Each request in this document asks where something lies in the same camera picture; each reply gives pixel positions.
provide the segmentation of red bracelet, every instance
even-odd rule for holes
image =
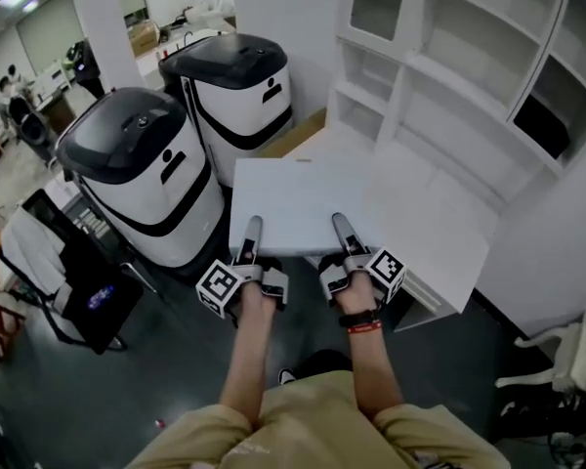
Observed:
[[[378,328],[382,328],[382,322],[379,320],[376,320],[372,323],[363,323],[363,324],[357,324],[355,326],[350,326],[348,328],[348,333],[371,332],[373,330],[377,330]]]

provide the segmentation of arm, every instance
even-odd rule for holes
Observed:
[[[265,359],[275,301],[261,293],[258,283],[246,283],[241,304],[232,360],[219,403],[242,413],[256,426],[265,392]]]
[[[346,314],[375,309],[367,273],[354,273],[352,284],[337,294]],[[508,461],[445,407],[404,405],[387,355],[382,330],[350,334],[354,389],[360,411],[398,450],[432,453],[460,467],[509,469]]]
[[[346,315],[376,308],[369,275],[356,272],[350,287],[336,294]],[[370,420],[382,410],[403,404],[398,380],[384,344],[382,329],[350,334],[354,389],[358,409]]]
[[[264,297],[257,283],[247,283],[242,290],[241,319],[219,404],[181,417],[129,469],[187,469],[194,462],[217,465],[252,434],[265,390],[265,357],[275,301]]]
[[[5,130],[9,129],[9,109],[7,105],[0,103],[0,120]]]

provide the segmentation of black robot lid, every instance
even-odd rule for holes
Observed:
[[[258,85],[285,66],[278,44],[241,33],[204,38],[158,64],[163,77],[185,76],[232,90]]]
[[[106,94],[72,123],[57,145],[61,165],[93,181],[132,181],[176,137],[187,119],[167,94],[127,87]]]

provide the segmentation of white chair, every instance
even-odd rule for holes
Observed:
[[[531,340],[517,339],[515,346],[531,348],[554,338],[560,339],[561,342],[552,368],[530,375],[500,378],[495,382],[495,386],[498,388],[511,385],[534,386],[551,382],[554,391],[586,392],[586,313],[582,323],[552,328]]]

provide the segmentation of cable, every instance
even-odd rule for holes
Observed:
[[[192,31],[187,31],[187,33],[185,33],[185,39],[184,39],[184,41],[185,41],[185,47],[187,46],[187,35],[188,34],[193,35],[193,32]]]

